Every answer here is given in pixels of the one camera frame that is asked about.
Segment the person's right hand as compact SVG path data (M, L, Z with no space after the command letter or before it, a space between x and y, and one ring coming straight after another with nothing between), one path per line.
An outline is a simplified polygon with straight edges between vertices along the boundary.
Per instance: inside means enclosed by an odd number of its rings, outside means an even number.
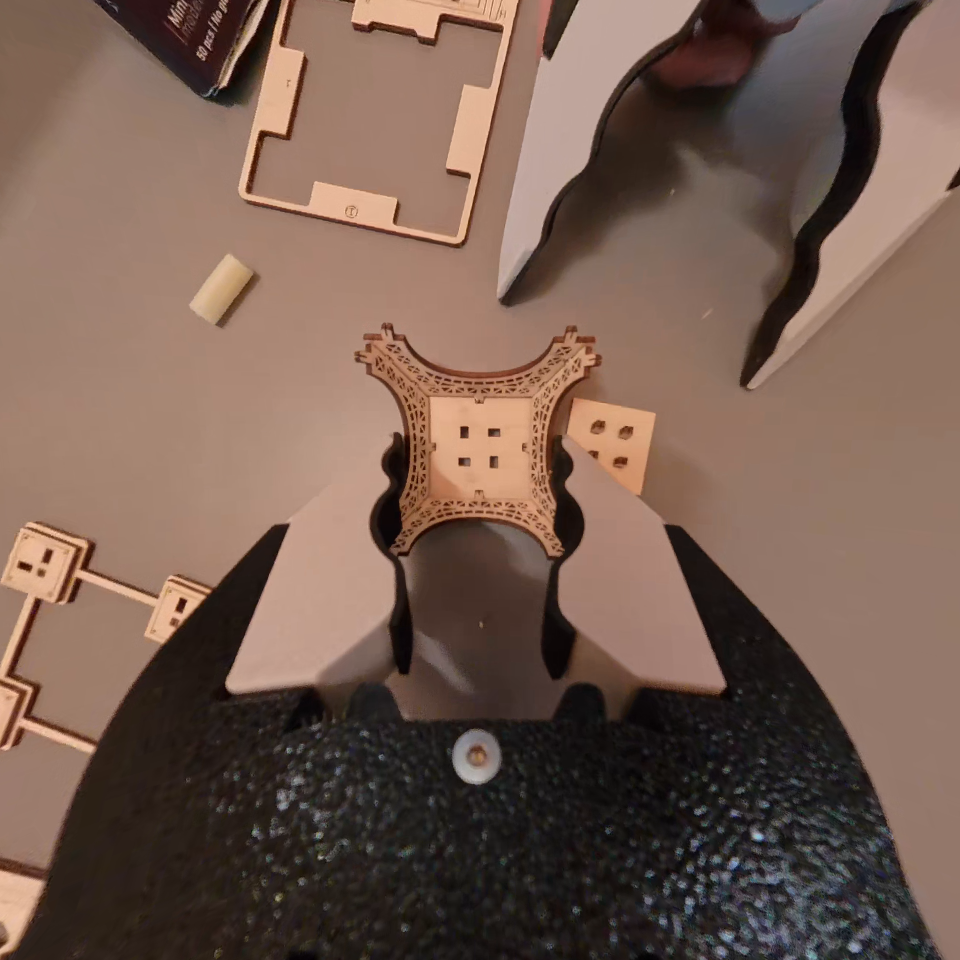
M695 29L650 68L651 78L666 90L726 89L750 72L774 38L791 32L809 7L788 16L763 12L757 2L709 1Z

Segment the pale wax cylinder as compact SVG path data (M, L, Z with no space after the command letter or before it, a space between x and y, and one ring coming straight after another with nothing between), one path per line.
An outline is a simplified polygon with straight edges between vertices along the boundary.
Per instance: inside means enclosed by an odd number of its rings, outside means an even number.
M190 311L213 326L221 325L254 277L251 268L225 254L191 299Z

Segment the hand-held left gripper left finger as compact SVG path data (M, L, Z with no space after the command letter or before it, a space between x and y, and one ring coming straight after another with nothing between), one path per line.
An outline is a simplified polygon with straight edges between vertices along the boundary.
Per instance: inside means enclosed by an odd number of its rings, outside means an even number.
M225 680L232 695L311 690L339 706L409 673L414 627L402 533L402 433L375 439L289 519Z

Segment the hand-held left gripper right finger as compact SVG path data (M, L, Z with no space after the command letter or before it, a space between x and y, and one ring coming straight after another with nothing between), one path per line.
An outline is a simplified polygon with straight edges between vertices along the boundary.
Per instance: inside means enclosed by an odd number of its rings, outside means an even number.
M624 719L642 690L717 697L727 682L663 519L577 441L555 438L561 555L546 590L541 656L558 688L599 691Z

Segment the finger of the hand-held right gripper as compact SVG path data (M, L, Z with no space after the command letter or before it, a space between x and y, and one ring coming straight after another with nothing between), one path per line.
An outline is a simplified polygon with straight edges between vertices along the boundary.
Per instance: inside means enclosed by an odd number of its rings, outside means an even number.
M755 390L916 234L958 185L959 4L890 2L850 66L798 183L786 279L753 335Z
M706 2L551 2L498 268L507 305L552 232L559 205L596 157L624 92L692 32Z

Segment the dark purple puzzle box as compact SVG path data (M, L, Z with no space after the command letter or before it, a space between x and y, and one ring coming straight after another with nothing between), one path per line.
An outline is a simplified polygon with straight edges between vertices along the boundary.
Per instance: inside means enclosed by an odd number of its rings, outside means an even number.
M198 96L218 97L257 36L268 1L98 1Z

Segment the wooden sheet with square pieces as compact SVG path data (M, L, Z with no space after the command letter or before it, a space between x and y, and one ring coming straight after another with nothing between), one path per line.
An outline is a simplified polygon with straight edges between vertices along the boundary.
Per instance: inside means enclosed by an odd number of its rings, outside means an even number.
M211 594L212 589L181 574L168 577L158 593L122 582L90 568L94 542L41 522L28 522L16 534L1 583L23 595L23 604L1 658L1 749L10 751L32 735L92 755L97 742L34 712L40 687L17 673L18 662L42 605L66 606L81 585L91 585L150 610L144 637L168 642Z

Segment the empty wooden puzzle frame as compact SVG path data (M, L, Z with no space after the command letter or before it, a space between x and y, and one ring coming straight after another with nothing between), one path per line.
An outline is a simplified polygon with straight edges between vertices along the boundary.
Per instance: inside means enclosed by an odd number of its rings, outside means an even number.
M261 147L266 138L291 138L306 71L306 53L286 43L294 2L282 1L270 37L269 52L247 141L239 196L247 203L342 223L385 234L395 234L451 247L462 246L469 232L478 182L498 105L503 71L511 46L518 1L362 1L353 3L351 25L415 37L422 43L438 41L444 22L498 31L500 40L490 85L462 87L445 170L468 181L456 232L398 224L397 198L334 183L315 181L306 203L259 195L254 191Z

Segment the wooden lattice tower base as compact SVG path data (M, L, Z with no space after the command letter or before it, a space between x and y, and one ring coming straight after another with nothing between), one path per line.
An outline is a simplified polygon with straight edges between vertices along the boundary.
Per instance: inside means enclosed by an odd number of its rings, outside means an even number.
M523 530L561 557L552 428L562 398L602 361L594 337L570 326L529 364L492 372L432 364L390 323L364 341L355 359L390 390L407 439L391 552L407 555L442 524L479 520Z

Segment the grey desk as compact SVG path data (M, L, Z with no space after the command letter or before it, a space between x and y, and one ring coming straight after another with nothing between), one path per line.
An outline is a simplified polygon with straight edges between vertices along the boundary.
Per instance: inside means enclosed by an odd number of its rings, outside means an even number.
M619 104L524 298L498 254L536 72L520 14L459 249L237 196L259 63L205 102L91 2L2 2L2 558L47 522L101 570L215 585L395 427L354 363L385 320L444 365L597 337L587 383L656 414L648 501L772 620L832 700L918 898L958 854L958 198L757 391L738 374L785 266L792 148L753 159L697 109ZM254 271L213 325L189 304Z

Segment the small square wooden plate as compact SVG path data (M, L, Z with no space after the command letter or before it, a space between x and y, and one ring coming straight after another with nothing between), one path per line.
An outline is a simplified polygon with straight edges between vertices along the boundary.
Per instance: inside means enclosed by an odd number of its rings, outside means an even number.
M621 486L640 496L655 423L652 412L575 398L566 433Z

